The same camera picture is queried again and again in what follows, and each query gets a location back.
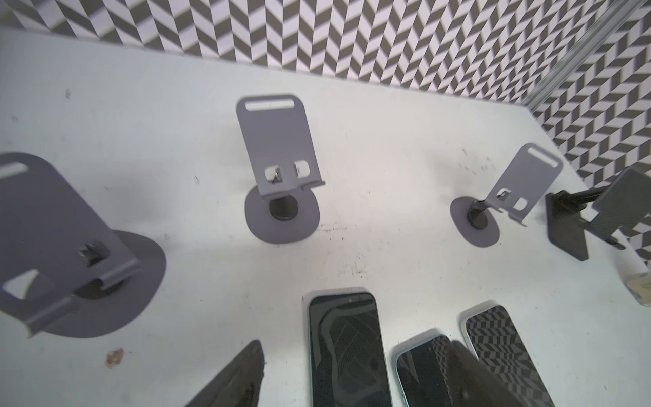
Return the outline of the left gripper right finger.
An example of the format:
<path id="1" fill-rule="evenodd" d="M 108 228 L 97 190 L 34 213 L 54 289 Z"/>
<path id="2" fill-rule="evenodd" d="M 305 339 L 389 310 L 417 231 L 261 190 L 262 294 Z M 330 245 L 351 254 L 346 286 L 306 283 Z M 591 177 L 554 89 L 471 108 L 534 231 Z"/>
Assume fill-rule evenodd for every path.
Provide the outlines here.
<path id="1" fill-rule="evenodd" d="M 461 342 L 447 345 L 445 366 L 452 406 L 524 406 Z"/>

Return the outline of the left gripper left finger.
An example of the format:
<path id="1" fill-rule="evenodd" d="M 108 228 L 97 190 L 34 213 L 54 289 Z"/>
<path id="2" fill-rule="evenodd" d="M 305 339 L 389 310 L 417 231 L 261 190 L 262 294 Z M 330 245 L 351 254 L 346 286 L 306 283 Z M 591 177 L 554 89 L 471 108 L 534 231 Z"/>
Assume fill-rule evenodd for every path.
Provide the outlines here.
<path id="1" fill-rule="evenodd" d="M 256 407 L 264 378 L 265 358 L 261 342 L 251 341 L 187 407 Z"/>

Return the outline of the black phone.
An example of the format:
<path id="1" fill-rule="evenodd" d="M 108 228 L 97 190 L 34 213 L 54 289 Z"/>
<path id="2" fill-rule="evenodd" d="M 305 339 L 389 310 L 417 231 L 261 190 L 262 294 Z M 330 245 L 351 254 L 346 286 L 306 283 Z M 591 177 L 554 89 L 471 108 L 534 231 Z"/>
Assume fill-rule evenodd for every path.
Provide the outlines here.
<path id="1" fill-rule="evenodd" d="M 434 331 L 414 337 L 394 356 L 393 371 L 405 406 L 451 406 L 447 380 L 450 339 Z"/>
<path id="2" fill-rule="evenodd" d="M 476 358 L 523 405 L 554 406 L 549 390 L 505 307 L 485 303 L 468 310 L 460 327 Z"/>
<path id="3" fill-rule="evenodd" d="M 381 325 L 368 292 L 320 295 L 308 307 L 313 406 L 390 406 Z"/>

